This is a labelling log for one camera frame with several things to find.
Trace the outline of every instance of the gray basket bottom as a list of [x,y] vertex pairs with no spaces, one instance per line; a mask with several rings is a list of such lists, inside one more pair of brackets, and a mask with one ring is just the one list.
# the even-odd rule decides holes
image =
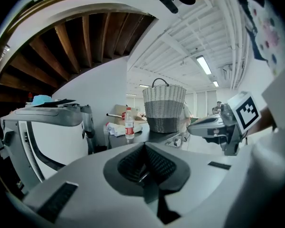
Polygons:
[[150,130],[156,133],[176,133],[179,130],[180,118],[149,118]]

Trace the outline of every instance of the floor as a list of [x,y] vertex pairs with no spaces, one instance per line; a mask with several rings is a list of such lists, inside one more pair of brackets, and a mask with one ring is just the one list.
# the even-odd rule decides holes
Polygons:
[[207,143],[202,137],[193,135],[189,136],[188,140],[183,143],[181,149],[204,154],[224,155],[221,147],[218,144]]

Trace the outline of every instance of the blue cloth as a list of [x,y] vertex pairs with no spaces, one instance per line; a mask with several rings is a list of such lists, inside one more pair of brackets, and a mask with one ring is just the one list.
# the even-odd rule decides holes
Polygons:
[[32,105],[41,105],[44,104],[45,102],[52,102],[52,98],[48,95],[36,95],[34,96]]

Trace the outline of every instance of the black tabletop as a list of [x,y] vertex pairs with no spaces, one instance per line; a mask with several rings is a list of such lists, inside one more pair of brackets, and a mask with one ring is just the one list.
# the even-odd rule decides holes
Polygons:
[[179,132],[176,133],[155,133],[150,131],[149,125],[147,123],[140,124],[142,126],[142,131],[135,133],[134,138],[127,140],[125,135],[115,137],[114,135],[109,135],[109,142],[111,148],[120,147],[123,145],[131,143],[140,143],[140,142],[152,142],[160,143],[166,141],[170,138],[173,138],[179,135]]

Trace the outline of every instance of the person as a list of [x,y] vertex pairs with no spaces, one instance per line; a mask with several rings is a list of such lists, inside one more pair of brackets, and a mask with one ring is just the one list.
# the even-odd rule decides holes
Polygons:
[[217,106],[212,108],[212,113],[213,114],[219,114],[220,113],[220,106],[222,105],[221,101],[217,102]]
[[[285,69],[285,0],[238,1],[247,18],[246,30],[255,59],[266,61],[278,77]],[[276,126],[268,107],[261,110],[261,116],[247,135]]]
[[181,113],[180,113],[180,127],[179,132],[183,134],[183,136],[186,133],[187,127],[191,123],[191,113],[188,108],[188,105],[184,103]]

